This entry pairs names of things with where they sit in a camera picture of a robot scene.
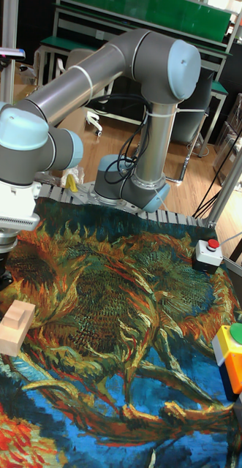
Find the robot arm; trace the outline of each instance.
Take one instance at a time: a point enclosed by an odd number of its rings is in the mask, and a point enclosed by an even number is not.
[[[35,228],[34,199],[40,185],[34,174],[74,167],[83,153],[77,135],[54,125],[121,75],[139,81],[151,103],[149,142],[133,176],[119,184],[107,186],[102,180],[108,165],[102,160],[95,190],[102,197],[122,197],[148,211],[157,209],[156,192],[164,198],[169,189],[162,171],[176,106],[192,94],[199,74],[195,47],[138,29],[111,40],[16,107],[0,103],[0,227]]]

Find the cable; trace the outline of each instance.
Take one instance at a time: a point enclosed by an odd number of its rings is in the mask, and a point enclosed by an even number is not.
[[[165,210],[166,210],[166,211],[168,211],[168,208],[167,208],[167,206],[165,205],[165,202],[164,202],[164,200],[163,200],[163,199],[160,197],[159,193],[157,192],[157,190],[156,190],[155,188],[154,188],[154,191],[155,191],[155,193],[156,193],[157,197],[160,199],[160,201],[161,201],[162,205],[164,205],[164,207],[165,207]]]
[[[232,237],[229,237],[229,238],[226,239],[225,241],[221,242],[221,243],[219,244],[219,246],[221,247],[225,242],[231,241],[232,239],[234,239],[235,237],[237,237],[238,235],[241,235],[241,234],[242,234],[242,231],[241,231],[241,233],[235,234],[235,235],[233,235]]]
[[[127,95],[125,95],[125,94],[106,94],[104,96],[93,98],[88,104],[89,107],[93,108],[96,112],[98,112],[97,105],[100,104],[100,103],[105,102],[105,100],[107,100],[107,102],[109,102],[110,100],[124,100],[124,99],[129,99],[131,101],[134,101],[135,102],[134,105],[143,104],[144,108],[145,108],[145,117],[142,119],[142,121],[140,122],[140,124],[137,127],[137,129],[135,130],[135,132],[122,145],[122,147],[121,147],[121,149],[120,149],[120,151],[118,153],[117,159],[115,161],[111,162],[109,164],[109,166],[107,167],[107,169],[105,171],[105,180],[109,184],[119,184],[120,182],[128,179],[129,177],[132,177],[132,174],[135,171],[137,163],[139,162],[141,156],[145,153],[145,151],[147,149],[147,146],[148,146],[149,121],[150,121],[150,119],[148,119],[147,114],[151,111],[151,104],[143,96],[139,96],[137,94],[127,94]],[[139,152],[138,152],[137,155],[129,157],[128,156],[128,151],[129,151],[129,148],[130,148],[130,146],[132,144],[132,141],[134,140],[135,136],[138,133],[141,132],[142,128],[145,125],[147,127],[146,127],[146,130],[145,130],[143,141],[140,144]],[[126,163],[125,173],[124,173],[124,169],[121,168],[121,163],[122,162]],[[118,180],[116,180],[116,181],[109,181],[107,179],[107,173],[108,173],[108,171],[110,170],[110,168],[113,165],[117,165],[117,170],[118,170],[118,173],[120,175],[120,178]]]
[[[190,148],[190,145],[191,145],[191,143],[188,143],[188,145],[186,145],[186,149],[189,149],[189,148]],[[208,147],[206,146],[205,149],[206,149],[207,153],[203,154],[202,157],[209,155],[209,149],[208,149]],[[194,151],[193,151],[191,154],[194,154],[195,156],[198,156],[198,155],[199,155],[199,153],[195,153]]]
[[[226,157],[224,158],[224,161],[221,163],[219,169],[217,170],[216,175],[215,175],[215,177],[213,178],[213,180],[212,180],[210,186],[208,187],[207,192],[205,193],[204,197],[202,198],[202,200],[201,200],[200,204],[198,205],[196,211],[195,211],[194,214],[192,215],[194,218],[197,218],[197,216],[199,216],[198,213],[199,213],[200,209],[203,208],[203,205],[202,205],[202,204],[203,204],[203,201],[204,201],[204,200],[206,199],[206,197],[208,196],[208,193],[210,192],[211,187],[213,186],[214,181],[216,180],[216,178],[217,178],[219,172],[221,171],[221,169],[222,169],[224,163],[227,161],[227,158],[229,157],[229,155],[230,155],[232,149],[234,148],[235,144],[237,143],[239,137],[240,137],[240,134],[237,135],[237,137],[236,137],[236,139],[235,139],[235,142],[234,142],[233,145],[230,147],[230,150],[227,152],[227,155],[226,155]]]

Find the green button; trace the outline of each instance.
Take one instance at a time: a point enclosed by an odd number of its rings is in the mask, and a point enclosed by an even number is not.
[[[242,344],[242,323],[233,323],[230,326],[230,335],[236,340],[239,344]]]

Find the sunflower painting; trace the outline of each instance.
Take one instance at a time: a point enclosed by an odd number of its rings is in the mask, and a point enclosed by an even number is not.
[[[11,303],[37,305],[0,355],[0,468],[242,468],[211,340],[242,321],[224,265],[192,270],[211,230],[41,199],[9,258]]]

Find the metal frame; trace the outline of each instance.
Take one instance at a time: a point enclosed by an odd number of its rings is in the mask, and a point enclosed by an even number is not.
[[[237,185],[240,176],[242,173],[242,147],[237,155],[235,162],[232,166],[232,170],[230,171],[229,175],[227,176],[224,185],[219,192],[219,196],[216,199],[216,202],[208,216],[205,220],[205,226],[206,227],[215,227],[216,223],[219,220],[219,217],[221,216],[224,207],[227,204],[228,199],[230,198],[230,195],[232,194],[235,186]]]
[[[18,0],[4,0],[2,47],[16,48]],[[14,95],[15,60],[1,73],[0,100],[12,104]]]

